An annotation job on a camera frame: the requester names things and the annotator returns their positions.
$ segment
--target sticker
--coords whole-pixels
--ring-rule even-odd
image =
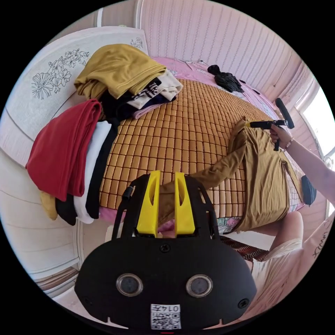
[[[181,329],[180,305],[154,305],[150,306],[151,329]]]

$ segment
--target yellow clamp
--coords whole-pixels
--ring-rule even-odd
[[[137,223],[137,231],[140,234],[158,237],[157,230],[160,176],[160,171],[153,171],[150,173]],[[186,187],[185,175],[182,172],[175,173],[174,188],[174,234],[175,236],[192,235],[195,231],[195,225],[191,201]]]

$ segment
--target flower illustration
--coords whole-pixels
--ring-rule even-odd
[[[70,81],[72,74],[69,69],[74,68],[77,63],[84,66],[88,57],[89,52],[77,49],[67,51],[64,56],[49,62],[49,70],[46,73],[38,73],[32,78],[33,97],[43,100],[51,96],[52,92],[57,94],[61,87]]]
[[[132,39],[130,45],[138,49],[143,49],[143,41],[139,37],[135,38],[135,41]]]
[[[57,86],[61,84],[64,87],[66,83],[70,81],[70,78],[71,78],[71,73],[67,69],[64,69],[62,72],[58,74],[58,79],[57,79],[58,85]]]
[[[32,78],[32,94],[34,98],[44,99],[44,96],[49,97],[53,90],[49,73],[38,73]]]

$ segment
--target camera lens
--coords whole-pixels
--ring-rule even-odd
[[[212,280],[206,275],[195,275],[186,284],[187,293],[195,298],[202,298],[208,295],[213,288]]]
[[[139,277],[131,273],[125,273],[116,281],[118,291],[127,297],[135,297],[143,290],[143,284]]]

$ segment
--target bracelet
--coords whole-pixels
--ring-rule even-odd
[[[294,137],[292,137],[292,138],[290,139],[290,142],[287,143],[287,145],[286,145],[286,147],[285,147],[285,149],[284,149],[283,151],[286,151],[286,150],[288,149],[288,147],[291,145],[291,143],[293,142],[293,140],[294,140]]]

